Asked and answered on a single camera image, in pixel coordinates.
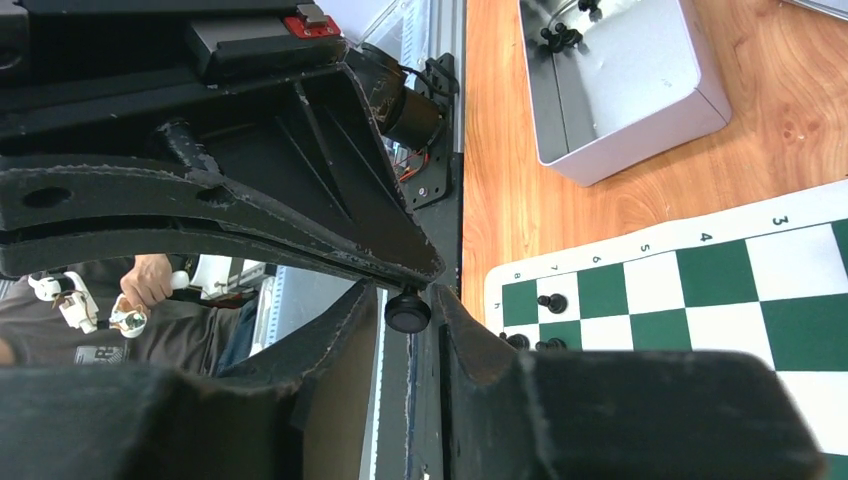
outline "chessboard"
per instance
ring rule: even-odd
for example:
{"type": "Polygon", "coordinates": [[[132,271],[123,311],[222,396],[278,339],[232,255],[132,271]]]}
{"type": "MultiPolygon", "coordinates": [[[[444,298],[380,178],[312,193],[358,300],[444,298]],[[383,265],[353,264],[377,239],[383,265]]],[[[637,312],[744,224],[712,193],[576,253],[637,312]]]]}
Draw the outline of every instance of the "chessboard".
{"type": "Polygon", "coordinates": [[[500,265],[486,327],[519,348],[747,352],[848,479],[846,270],[848,180],[500,265]]]}

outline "silver metal box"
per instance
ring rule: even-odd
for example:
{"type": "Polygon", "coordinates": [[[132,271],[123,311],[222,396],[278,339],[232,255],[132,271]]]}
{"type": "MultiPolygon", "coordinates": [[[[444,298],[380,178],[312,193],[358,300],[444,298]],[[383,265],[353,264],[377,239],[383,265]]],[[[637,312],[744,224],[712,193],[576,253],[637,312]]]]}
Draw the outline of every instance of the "silver metal box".
{"type": "Polygon", "coordinates": [[[731,108],[691,0],[520,0],[539,161],[581,186],[720,130],[731,108]],[[540,34],[583,34],[551,53],[540,34]]]}

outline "gray shirt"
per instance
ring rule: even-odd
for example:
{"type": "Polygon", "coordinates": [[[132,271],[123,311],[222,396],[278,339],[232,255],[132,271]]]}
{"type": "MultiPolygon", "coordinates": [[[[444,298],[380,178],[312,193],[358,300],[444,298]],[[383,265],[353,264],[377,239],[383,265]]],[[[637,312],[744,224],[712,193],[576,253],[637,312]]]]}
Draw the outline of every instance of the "gray shirt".
{"type": "MultiPolygon", "coordinates": [[[[120,279],[133,262],[121,258],[68,267],[91,292],[98,320],[109,318],[121,293],[120,279]]],[[[86,335],[69,327],[58,308],[35,297],[26,277],[0,300],[0,338],[11,346],[17,365],[142,362],[209,375],[237,320],[238,310],[165,300],[153,307],[141,335],[127,339],[117,330],[86,335]]]]}

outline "white square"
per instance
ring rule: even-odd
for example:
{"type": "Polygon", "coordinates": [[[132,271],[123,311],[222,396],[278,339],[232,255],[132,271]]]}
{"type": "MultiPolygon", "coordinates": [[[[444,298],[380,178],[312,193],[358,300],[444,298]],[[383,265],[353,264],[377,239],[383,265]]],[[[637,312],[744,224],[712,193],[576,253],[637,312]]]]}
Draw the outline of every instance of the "white square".
{"type": "Polygon", "coordinates": [[[758,302],[686,309],[693,350],[730,350],[759,357],[774,370],[771,346],[758,302]]]}
{"type": "Polygon", "coordinates": [[[748,257],[760,301],[848,293],[830,225],[749,238],[748,257]]]}
{"type": "Polygon", "coordinates": [[[685,306],[675,252],[626,262],[624,285],[631,314],[661,312],[685,306]]]}
{"type": "Polygon", "coordinates": [[[510,335],[522,334],[530,340],[530,350],[536,349],[536,343],[539,341],[541,337],[541,333],[539,333],[539,324],[531,323],[530,325],[517,325],[514,327],[506,327],[504,328],[504,333],[507,337],[510,335]]]}
{"type": "Polygon", "coordinates": [[[539,305],[539,323],[567,322],[580,320],[580,296],[577,294],[577,272],[556,275],[536,280],[536,296],[558,293],[568,300],[562,313],[552,313],[548,307],[539,305]]]}
{"type": "Polygon", "coordinates": [[[848,455],[848,372],[777,372],[821,451],[848,455]]]}
{"type": "Polygon", "coordinates": [[[583,350],[633,350],[629,315],[583,320],[580,336],[583,350]]]}

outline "red label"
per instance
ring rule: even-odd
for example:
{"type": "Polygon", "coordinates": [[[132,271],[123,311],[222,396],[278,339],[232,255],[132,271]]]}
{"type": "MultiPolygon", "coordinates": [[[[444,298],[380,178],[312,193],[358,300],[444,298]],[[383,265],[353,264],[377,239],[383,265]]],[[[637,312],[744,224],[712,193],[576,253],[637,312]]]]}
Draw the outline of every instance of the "red label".
{"type": "Polygon", "coordinates": [[[286,17],[283,22],[294,36],[302,39],[337,37],[342,33],[336,22],[329,16],[327,16],[327,24],[323,27],[306,28],[306,22],[300,17],[286,17]]]}

